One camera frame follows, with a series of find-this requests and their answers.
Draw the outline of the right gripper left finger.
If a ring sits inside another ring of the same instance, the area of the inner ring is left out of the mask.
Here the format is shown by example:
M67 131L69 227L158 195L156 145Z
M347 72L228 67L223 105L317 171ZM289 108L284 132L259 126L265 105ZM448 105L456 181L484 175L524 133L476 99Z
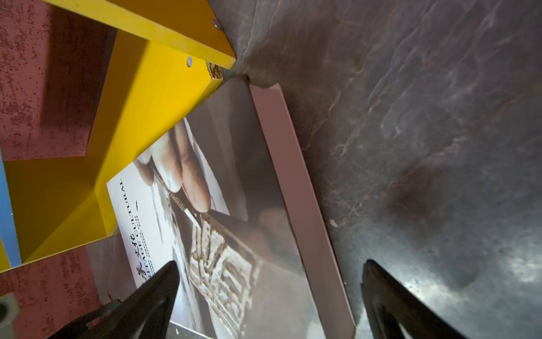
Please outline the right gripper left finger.
M166 263L123 302L85 314L52 338L165 338L179 289L175 261Z

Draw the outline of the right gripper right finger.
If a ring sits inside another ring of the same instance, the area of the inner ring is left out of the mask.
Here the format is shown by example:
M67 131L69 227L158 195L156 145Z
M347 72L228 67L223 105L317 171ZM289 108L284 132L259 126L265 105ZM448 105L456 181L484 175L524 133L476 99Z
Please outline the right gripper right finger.
M374 338L463 338L376 261L364 263L361 293Z

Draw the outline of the heritage culture photo book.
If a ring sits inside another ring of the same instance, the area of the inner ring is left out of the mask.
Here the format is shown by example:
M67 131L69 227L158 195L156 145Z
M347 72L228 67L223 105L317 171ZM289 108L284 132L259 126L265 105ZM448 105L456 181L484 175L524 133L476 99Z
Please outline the heritage culture photo book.
M173 261L171 322L205 338L353 338L279 86L228 80L107 183L137 286Z

